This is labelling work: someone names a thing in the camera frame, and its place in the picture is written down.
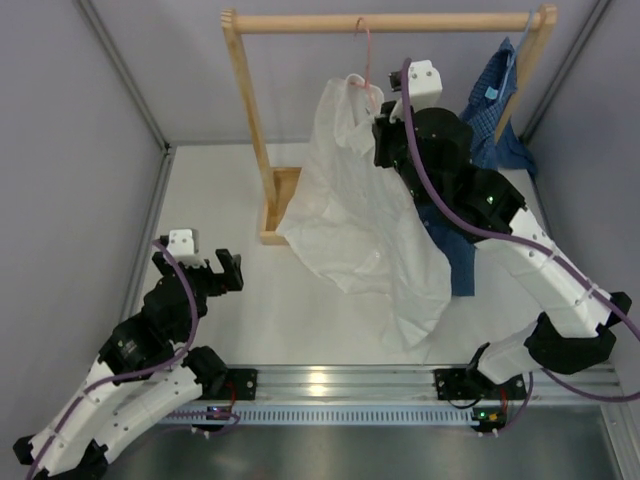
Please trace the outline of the pink wire hanger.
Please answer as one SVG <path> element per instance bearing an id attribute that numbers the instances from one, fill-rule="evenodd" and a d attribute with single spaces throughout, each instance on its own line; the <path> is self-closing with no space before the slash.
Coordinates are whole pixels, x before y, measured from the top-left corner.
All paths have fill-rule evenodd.
<path id="1" fill-rule="evenodd" d="M 373 53 L 373 35 L 371 29 L 369 28 L 369 24 L 364 16 L 360 16 L 357 18 L 354 28 L 354 37 L 357 37 L 360 33 L 366 35 L 366 63 L 364 76 L 361 81 L 357 80 L 349 80 L 348 85 L 352 87 L 359 88 L 366 92 L 368 100 L 372 108 L 376 108 L 378 103 L 376 101 L 376 97 L 372 90 L 371 83 L 371 64 L 372 64 L 372 53 Z"/>

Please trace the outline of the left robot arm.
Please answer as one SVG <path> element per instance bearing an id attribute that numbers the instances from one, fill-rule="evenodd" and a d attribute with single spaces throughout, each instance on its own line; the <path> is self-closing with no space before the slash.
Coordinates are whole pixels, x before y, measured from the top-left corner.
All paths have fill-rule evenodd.
<path id="1" fill-rule="evenodd" d="M 194 346 L 209 299 L 244 287 L 241 258 L 226 249 L 212 270 L 194 247 L 159 246 L 161 277 L 138 313 L 118 324 L 87 377 L 41 432 L 13 446 L 30 479 L 98 479 L 121 452 L 176 408 L 225 390 L 228 367 L 210 347 Z"/>

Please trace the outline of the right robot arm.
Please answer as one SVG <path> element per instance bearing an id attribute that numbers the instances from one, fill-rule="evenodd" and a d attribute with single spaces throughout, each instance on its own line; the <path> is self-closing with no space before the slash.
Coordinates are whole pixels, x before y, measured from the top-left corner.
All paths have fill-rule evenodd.
<path id="1" fill-rule="evenodd" d="M 432 223 L 489 254 L 538 304 L 522 330 L 476 349 L 465 384 L 487 397 L 534 370 L 573 375 L 609 360 L 613 327 L 628 319 L 630 297 L 589 280 L 550 239 L 519 190 L 474 164 L 472 129 L 439 107 L 387 101 L 373 124 L 374 164 L 392 171 L 420 232 Z"/>

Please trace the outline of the white shirt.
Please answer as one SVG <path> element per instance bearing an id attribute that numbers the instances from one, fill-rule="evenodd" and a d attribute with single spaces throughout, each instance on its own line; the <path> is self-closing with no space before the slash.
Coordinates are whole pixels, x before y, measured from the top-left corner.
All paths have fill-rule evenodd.
<path id="1" fill-rule="evenodd" d="M 383 101 L 358 74 L 327 82 L 277 233 L 343 292 L 387 295 L 385 343 L 418 353 L 452 299 L 451 267 L 399 175 L 374 164 L 372 127 Z"/>

